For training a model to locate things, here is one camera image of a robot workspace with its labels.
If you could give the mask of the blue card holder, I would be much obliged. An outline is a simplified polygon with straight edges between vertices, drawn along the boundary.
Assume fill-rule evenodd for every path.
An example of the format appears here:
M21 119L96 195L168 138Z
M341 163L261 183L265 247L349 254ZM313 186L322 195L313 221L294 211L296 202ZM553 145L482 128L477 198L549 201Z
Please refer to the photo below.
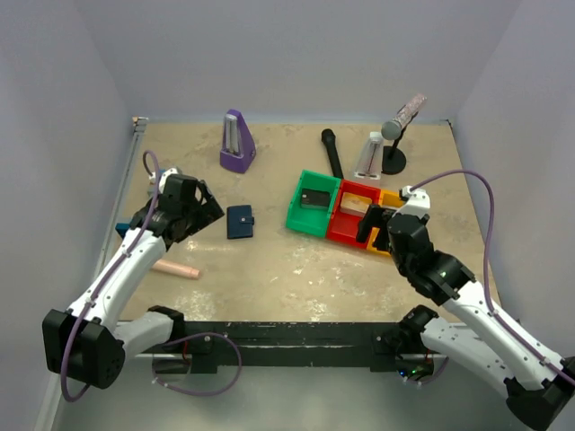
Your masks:
M226 209L226 237L228 240L253 237L255 219L251 205L230 206Z

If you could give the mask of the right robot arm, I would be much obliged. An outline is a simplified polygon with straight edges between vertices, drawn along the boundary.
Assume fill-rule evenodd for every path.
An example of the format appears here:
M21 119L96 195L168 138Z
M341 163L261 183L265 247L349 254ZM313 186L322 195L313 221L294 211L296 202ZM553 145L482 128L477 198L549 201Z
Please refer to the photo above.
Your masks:
M574 395L574 360L531 336L487 299L474 273L435 249L427 215L369 206L358 224L359 240L378 228L402 277L422 296L453 314L464 330L421 307L404 318L432 351L445 355L488 382L511 413L533 430L546 430Z

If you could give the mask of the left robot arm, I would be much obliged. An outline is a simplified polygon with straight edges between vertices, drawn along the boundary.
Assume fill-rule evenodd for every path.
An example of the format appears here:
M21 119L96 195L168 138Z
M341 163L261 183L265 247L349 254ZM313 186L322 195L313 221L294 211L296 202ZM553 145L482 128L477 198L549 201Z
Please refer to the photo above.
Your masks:
M111 261L65 311L50 310L42 322L48 369L86 387L106 389L123 365L151 347L183 337L181 312L153 306L143 317L119 324L128 300L170 247L223 217L203 180L174 173L162 191L132 217Z

